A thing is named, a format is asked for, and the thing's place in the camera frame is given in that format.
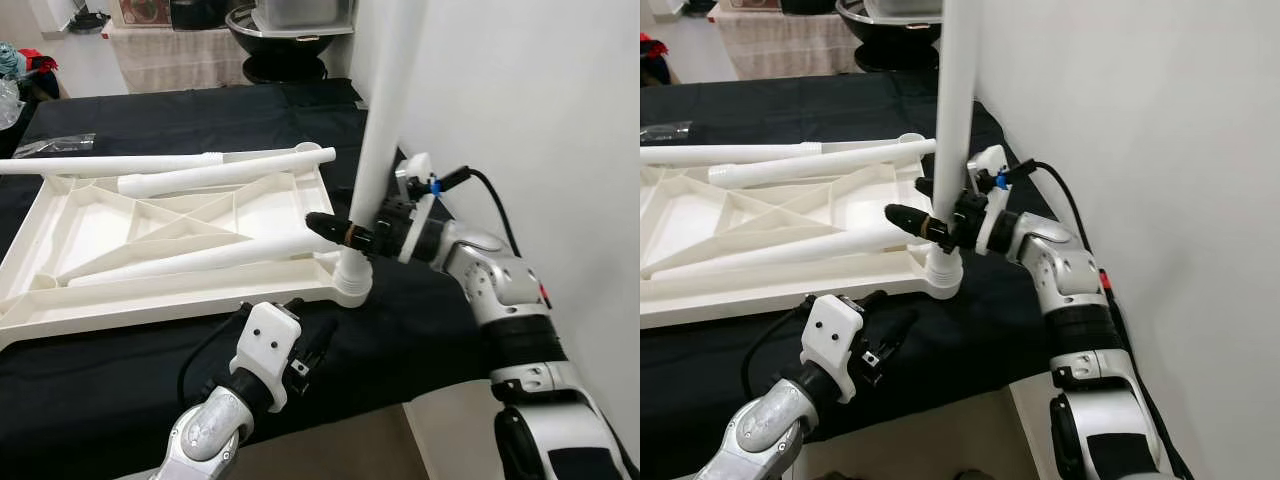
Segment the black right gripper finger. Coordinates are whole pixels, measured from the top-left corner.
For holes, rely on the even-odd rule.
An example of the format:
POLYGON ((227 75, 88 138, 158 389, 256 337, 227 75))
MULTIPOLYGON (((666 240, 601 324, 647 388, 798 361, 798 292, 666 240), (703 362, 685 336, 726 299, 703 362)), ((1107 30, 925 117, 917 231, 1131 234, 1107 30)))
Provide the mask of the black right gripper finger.
POLYGON ((884 218, 908 234, 922 239, 932 238, 931 225, 933 224, 933 218, 925 211, 908 205, 887 204, 884 206, 884 218))
POLYGON ((347 244, 351 221, 329 212, 307 212, 305 225, 325 241, 334 244, 347 244))

